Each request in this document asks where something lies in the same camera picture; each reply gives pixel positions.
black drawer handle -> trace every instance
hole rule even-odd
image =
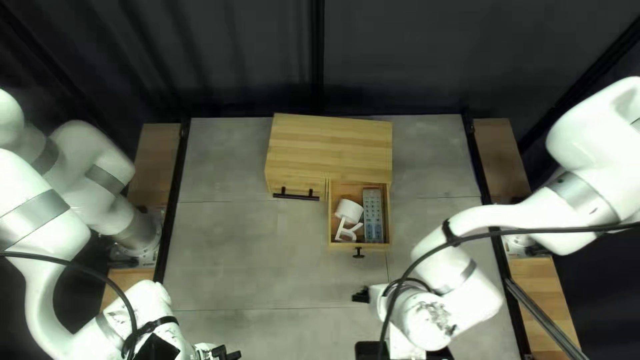
[[[282,187],[280,193],[273,193],[273,197],[279,197],[281,199],[296,199],[296,200],[311,200],[311,201],[320,201],[320,196],[314,196],[314,190],[309,189],[309,195],[293,195],[290,193],[286,193],[287,188]]]

wooden drawer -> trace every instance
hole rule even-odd
[[[267,175],[267,185],[271,193],[280,193],[283,186],[286,193],[290,195],[309,195],[309,189],[313,189],[313,196],[319,197],[320,201],[326,201],[326,183],[326,179],[316,177],[269,177]]]
[[[338,219],[334,213],[338,207],[338,203],[341,199],[349,199],[362,205],[362,190],[366,188],[377,188],[382,191],[383,204],[383,221],[384,221],[384,243],[366,243],[364,242],[364,227],[361,227],[356,231],[358,236],[356,242],[338,242],[335,241],[335,233],[340,226],[340,219]],[[361,181],[339,181],[328,180],[328,211],[329,211],[329,246],[331,248],[343,248],[354,249],[361,247],[367,250],[386,250],[391,244],[391,213],[389,203],[389,188],[390,184],[381,183],[363,183]]]

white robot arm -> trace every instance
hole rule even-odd
[[[46,137],[0,90],[0,148],[27,161],[85,224],[112,236],[124,254],[138,257],[157,248],[159,224],[120,195],[135,173],[133,164],[92,125],[72,120]]]
[[[20,252],[71,260],[84,247],[90,232],[70,206],[29,164],[12,152],[0,149],[0,252]],[[64,266],[37,259],[8,258],[26,281],[25,315],[31,335],[53,359],[122,359],[124,342],[131,334],[129,313],[122,299],[109,305],[77,333],[71,334],[53,309],[53,291]],[[173,316],[171,299],[162,285],[141,281],[126,293],[138,328]],[[166,322],[141,334],[135,353],[172,352],[172,359],[214,359],[212,349],[224,347],[191,345],[175,322]]]
[[[469,235],[503,228],[587,227],[615,224],[640,210],[640,78],[623,79],[565,113],[550,130],[547,149],[566,169],[517,205],[478,206],[449,219],[449,231]],[[440,226],[412,250],[415,261],[447,241]],[[555,254],[575,252],[596,233],[530,234]],[[491,318],[503,295],[460,248],[447,247],[415,273],[431,292],[411,285],[397,291],[390,324],[392,359],[424,358],[468,328]],[[370,287],[373,311],[384,319],[386,284]]]

wooden cabinet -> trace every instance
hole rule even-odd
[[[329,242],[335,247],[384,249],[390,243],[389,189],[392,180],[392,123],[277,113],[273,116],[264,167],[271,193],[308,195],[327,202]],[[385,203],[385,243],[333,240],[333,215],[341,198],[362,204],[364,188],[379,188]]]

gray table surface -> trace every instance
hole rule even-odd
[[[410,249],[442,221],[481,204],[459,115],[392,121],[393,244],[353,259],[328,249],[326,203],[274,199],[264,162],[271,118],[193,119],[164,285],[185,337],[243,359],[354,359],[381,322],[351,302],[399,277]],[[498,286],[489,239],[463,244]],[[518,359],[506,306],[451,343],[457,360]]]

